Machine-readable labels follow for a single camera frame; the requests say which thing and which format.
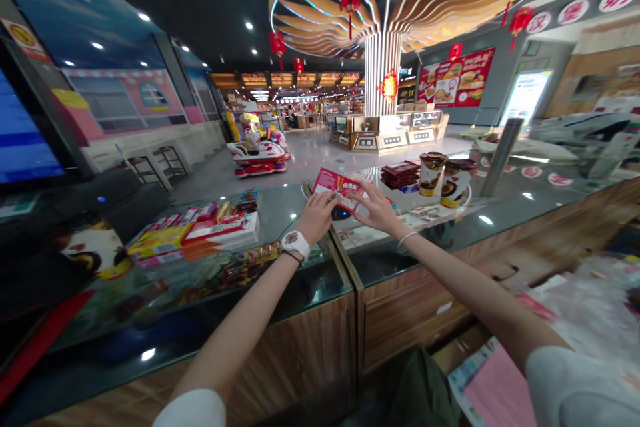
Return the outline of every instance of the silver bracelet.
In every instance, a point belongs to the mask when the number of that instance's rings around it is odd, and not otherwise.
[[[407,235],[405,235],[404,237],[402,237],[400,239],[400,242],[398,242],[398,252],[400,252],[400,247],[402,247],[402,243],[409,237],[411,237],[412,235],[417,234],[418,232],[409,232]]]

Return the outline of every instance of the painted window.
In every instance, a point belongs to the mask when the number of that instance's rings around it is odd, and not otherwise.
[[[140,84],[140,95],[145,107],[157,107],[159,105],[169,105],[160,88],[153,82],[143,82]]]

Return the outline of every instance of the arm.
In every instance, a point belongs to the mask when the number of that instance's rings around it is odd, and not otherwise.
[[[338,202],[331,192],[309,198],[297,229],[309,245],[318,242],[331,225],[331,210]],[[299,260],[302,255],[292,252]],[[176,385],[171,400],[199,388],[214,390],[227,402],[240,369],[260,340],[269,319],[298,263],[281,255],[229,312]]]
[[[398,241],[413,231],[400,221],[385,196],[372,183],[364,183],[363,187],[369,199],[356,195],[352,198],[369,210],[369,217],[356,213],[356,220],[382,230]],[[570,349],[553,329],[486,275],[420,235],[408,237],[403,242],[403,247],[486,325],[523,375],[526,375],[530,353],[538,347],[559,346]]]

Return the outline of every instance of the hand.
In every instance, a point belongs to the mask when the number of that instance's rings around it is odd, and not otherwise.
[[[389,200],[387,200],[384,194],[373,184],[373,182],[364,181],[361,182],[361,185],[365,192],[367,192],[367,195],[369,195],[368,199],[352,193],[347,194],[348,198],[362,203],[367,210],[369,210],[369,217],[362,216],[357,212],[353,214],[353,217],[358,222],[377,230],[381,230],[382,232],[386,232],[390,236],[396,238],[404,236],[405,230],[408,232],[411,231],[400,221],[391,207]]]
[[[297,227],[309,246],[318,242],[329,230],[331,210],[339,200],[340,197],[335,192],[324,192],[309,197]]]

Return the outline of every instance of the black wrist band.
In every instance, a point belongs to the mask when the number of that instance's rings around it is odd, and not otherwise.
[[[282,251],[283,254],[287,254],[288,256],[292,257],[297,263],[298,263],[298,268],[300,268],[300,266],[302,265],[302,260],[298,260],[298,257],[296,257],[295,255],[293,255],[291,252],[289,252],[288,250],[283,250]]]

